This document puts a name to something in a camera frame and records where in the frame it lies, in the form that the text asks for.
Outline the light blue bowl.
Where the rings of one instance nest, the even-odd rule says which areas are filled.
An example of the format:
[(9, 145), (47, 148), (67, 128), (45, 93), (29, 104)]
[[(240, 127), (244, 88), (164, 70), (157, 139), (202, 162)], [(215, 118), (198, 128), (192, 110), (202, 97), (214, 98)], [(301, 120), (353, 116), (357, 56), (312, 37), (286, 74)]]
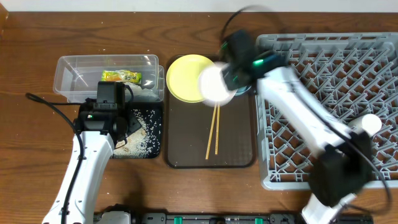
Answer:
[(245, 92), (249, 91), (250, 89), (251, 89), (251, 85), (238, 88), (238, 89), (236, 90), (236, 93), (235, 93), (234, 95), (235, 95), (235, 96), (241, 96), (241, 95), (243, 95)]

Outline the pile of rice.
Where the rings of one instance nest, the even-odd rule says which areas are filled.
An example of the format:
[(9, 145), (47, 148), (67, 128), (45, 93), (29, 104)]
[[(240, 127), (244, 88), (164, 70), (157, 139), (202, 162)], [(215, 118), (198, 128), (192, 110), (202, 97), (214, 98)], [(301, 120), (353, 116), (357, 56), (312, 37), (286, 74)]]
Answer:
[(131, 110), (141, 127), (127, 133), (126, 141), (119, 141), (113, 159), (152, 159), (159, 155), (162, 141), (162, 110)]

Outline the white rice bowl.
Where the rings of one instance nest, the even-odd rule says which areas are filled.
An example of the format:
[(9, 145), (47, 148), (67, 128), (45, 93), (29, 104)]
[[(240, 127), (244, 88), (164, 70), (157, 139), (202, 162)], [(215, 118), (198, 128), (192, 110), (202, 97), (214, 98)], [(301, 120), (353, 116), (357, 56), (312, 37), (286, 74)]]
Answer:
[(208, 106), (226, 105), (235, 96), (237, 90), (229, 90), (222, 71), (228, 63), (214, 62), (205, 67), (198, 77), (198, 89), (203, 97), (203, 103)]

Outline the white napkin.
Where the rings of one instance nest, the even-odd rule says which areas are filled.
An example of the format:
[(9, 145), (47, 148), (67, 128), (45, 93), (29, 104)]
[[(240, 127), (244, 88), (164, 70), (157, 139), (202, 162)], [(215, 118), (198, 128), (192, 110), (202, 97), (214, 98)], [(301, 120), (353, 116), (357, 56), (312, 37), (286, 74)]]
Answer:
[(157, 95), (149, 89), (144, 89), (139, 85), (136, 85), (135, 83), (131, 82), (126, 82), (125, 85), (129, 86), (136, 97), (140, 98), (154, 98)]

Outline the green snack wrapper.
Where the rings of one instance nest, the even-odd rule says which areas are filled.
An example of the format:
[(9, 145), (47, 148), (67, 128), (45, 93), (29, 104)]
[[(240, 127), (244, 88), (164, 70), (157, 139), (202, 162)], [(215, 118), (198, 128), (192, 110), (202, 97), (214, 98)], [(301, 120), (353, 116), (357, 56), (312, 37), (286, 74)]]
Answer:
[(140, 84), (142, 74), (139, 72), (132, 72), (129, 70), (104, 70), (102, 72), (101, 81), (104, 82), (130, 82)]

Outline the yellow plate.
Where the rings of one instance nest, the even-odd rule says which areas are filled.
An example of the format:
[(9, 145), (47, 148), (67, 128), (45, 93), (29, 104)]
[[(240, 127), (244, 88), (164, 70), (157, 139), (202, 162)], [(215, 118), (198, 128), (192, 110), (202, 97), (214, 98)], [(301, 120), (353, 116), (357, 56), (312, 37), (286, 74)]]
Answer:
[(199, 103), (203, 97), (198, 88), (201, 72), (214, 63), (197, 54), (184, 55), (176, 59), (167, 70), (166, 83), (169, 92), (186, 103)]

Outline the white cup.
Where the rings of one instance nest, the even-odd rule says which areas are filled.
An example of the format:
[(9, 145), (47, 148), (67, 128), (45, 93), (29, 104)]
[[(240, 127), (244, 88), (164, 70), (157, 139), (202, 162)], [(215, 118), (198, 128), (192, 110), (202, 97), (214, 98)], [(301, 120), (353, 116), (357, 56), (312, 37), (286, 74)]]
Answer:
[(375, 114), (365, 114), (348, 123), (356, 134), (367, 133), (369, 137), (373, 137), (382, 128), (381, 119)]

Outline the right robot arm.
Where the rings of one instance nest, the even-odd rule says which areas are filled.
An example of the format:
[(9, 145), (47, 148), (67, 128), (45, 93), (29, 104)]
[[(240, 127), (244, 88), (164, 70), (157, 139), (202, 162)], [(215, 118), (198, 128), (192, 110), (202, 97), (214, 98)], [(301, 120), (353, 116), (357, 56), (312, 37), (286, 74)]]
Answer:
[(302, 218), (305, 223), (332, 222), (370, 181), (370, 135), (363, 129), (352, 130), (330, 114), (283, 55), (221, 50), (220, 57), (228, 64), (223, 78), (229, 89), (256, 84), (257, 94), (272, 103), (305, 141), (316, 160), (308, 176), (312, 194)]

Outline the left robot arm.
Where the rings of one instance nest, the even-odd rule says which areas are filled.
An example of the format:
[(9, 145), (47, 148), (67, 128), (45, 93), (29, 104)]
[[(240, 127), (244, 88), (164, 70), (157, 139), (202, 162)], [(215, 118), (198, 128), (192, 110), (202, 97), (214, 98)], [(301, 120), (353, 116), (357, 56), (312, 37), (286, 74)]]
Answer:
[(57, 197), (43, 223), (94, 223), (105, 167), (119, 141), (138, 130), (130, 105), (105, 109), (83, 103), (71, 123), (73, 148)]

